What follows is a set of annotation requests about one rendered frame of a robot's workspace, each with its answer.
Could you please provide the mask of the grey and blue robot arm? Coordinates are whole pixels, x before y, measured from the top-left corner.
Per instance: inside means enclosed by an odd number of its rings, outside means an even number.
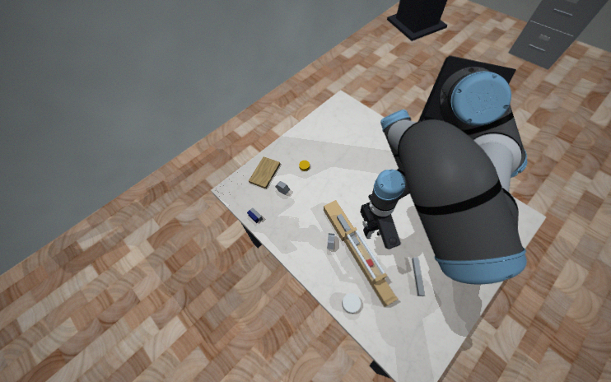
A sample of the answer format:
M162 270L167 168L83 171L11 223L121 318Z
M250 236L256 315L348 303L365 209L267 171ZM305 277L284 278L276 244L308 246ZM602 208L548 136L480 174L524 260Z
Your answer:
M447 277L503 282L527 264L518 206L509 193L511 178L527 166L511 88L485 68L463 68L447 78L439 101L459 128L438 119L413 122L405 109L380 121L398 169L378 175L369 207L387 217L410 193ZM392 216L375 219L385 248L401 245Z

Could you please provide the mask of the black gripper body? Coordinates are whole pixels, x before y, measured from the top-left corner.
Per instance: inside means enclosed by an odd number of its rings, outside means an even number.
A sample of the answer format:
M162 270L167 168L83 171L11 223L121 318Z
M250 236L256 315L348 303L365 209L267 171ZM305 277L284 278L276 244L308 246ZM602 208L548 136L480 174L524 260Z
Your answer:
M367 225L369 227L371 227L370 231L376 231L379 230L375 217L380 218L380 219L384 219L389 217L390 215L388 215L387 217L380 217L377 216L375 213L373 213L369 207L369 203L363 204L361 205L361 211L360 211L364 221L367 221Z

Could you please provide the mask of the tan wooden block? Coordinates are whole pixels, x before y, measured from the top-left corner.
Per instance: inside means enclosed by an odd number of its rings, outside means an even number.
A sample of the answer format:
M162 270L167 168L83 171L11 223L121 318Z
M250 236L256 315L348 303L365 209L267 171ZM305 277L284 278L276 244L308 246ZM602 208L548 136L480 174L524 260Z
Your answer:
M249 183L266 189L280 165L279 161L263 157L251 175Z

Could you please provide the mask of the grey cylinder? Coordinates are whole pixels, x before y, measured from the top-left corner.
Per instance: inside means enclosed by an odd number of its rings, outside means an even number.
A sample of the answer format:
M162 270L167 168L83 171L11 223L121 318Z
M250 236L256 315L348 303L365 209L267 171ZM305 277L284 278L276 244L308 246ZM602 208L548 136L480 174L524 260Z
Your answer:
M356 294L349 293L343 298L342 306L347 313L354 314L360 309L361 300Z

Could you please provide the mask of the grey square stick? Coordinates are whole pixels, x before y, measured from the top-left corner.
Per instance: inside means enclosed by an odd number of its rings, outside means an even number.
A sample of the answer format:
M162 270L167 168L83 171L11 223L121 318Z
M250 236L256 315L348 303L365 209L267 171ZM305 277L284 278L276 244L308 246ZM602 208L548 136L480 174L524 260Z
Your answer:
M351 230L351 228L349 227L349 225L347 224L347 222L345 221L344 217L342 214L337 215L338 221L340 222L341 226L343 227L343 229L345 230L345 232Z
M422 274L420 269L419 258L412 258L413 261L413 271L415 276L416 288L417 288L417 296L425 296L423 283L422 283Z

